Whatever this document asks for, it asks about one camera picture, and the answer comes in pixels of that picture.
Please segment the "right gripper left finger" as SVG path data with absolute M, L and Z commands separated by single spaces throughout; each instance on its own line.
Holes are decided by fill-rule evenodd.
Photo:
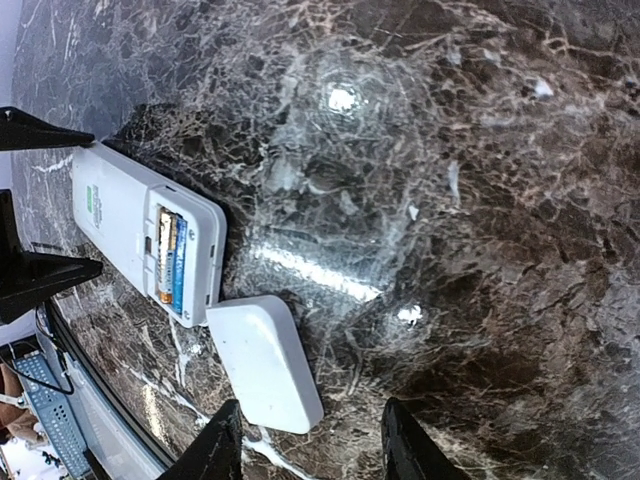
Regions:
M 242 434 L 239 402 L 227 400 L 158 480 L 241 480 Z

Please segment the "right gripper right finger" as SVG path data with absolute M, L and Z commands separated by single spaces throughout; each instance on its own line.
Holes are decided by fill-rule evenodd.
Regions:
M 457 468 L 402 404 L 391 397 L 381 419 L 384 478 L 389 480 L 463 480 Z

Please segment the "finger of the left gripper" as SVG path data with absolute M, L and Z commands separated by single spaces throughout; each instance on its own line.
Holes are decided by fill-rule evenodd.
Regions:
M 1 323 L 11 324 L 56 294 L 99 277 L 103 263 L 25 250 L 9 189 L 1 191 Z
M 1 108 L 0 150 L 86 147 L 95 136 L 49 124 L 15 107 Z

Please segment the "white battery cover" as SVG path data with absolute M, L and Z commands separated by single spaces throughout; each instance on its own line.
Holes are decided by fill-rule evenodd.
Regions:
M 281 298 L 224 301 L 207 310 L 206 318 L 248 423 L 302 435 L 323 419 L 296 322 Z

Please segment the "white remote control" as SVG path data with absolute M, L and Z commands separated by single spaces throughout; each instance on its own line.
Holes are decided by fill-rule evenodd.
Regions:
M 221 289 L 227 221 L 220 206 L 102 143 L 74 151 L 72 200 L 78 227 L 136 290 L 186 328 L 205 323 Z M 188 224 L 181 315 L 156 294 L 159 207 Z

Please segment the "gold black AA battery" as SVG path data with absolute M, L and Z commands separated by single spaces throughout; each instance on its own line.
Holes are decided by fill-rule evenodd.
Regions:
M 174 257 L 177 245 L 177 216 L 158 208 L 156 294 L 162 304 L 173 303 Z

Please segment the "blue AA battery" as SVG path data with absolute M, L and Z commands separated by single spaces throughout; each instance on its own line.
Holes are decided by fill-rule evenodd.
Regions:
M 184 218 L 176 217 L 172 308 L 178 315 L 181 315 L 183 311 L 187 226 L 187 221 Z

